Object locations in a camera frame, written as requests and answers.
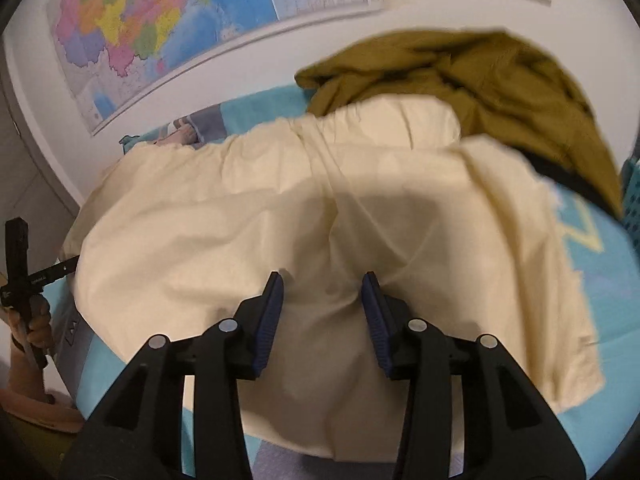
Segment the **pink ribbed sleeve forearm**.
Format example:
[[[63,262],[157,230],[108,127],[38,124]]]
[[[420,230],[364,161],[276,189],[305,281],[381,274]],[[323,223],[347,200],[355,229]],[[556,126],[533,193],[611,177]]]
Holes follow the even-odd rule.
[[[47,390],[43,372],[29,363],[26,354],[11,347],[6,385],[1,388],[1,406],[10,415],[37,427],[78,434],[84,426],[74,401],[66,394]]]

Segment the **person's left hand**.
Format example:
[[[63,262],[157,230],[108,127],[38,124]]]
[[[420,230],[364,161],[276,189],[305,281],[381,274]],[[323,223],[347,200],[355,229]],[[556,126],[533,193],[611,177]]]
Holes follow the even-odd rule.
[[[25,322],[17,311],[8,311],[12,336],[24,350],[32,347],[48,353],[54,346],[49,303],[43,296],[36,295],[30,298],[29,304],[32,312],[29,322]]]

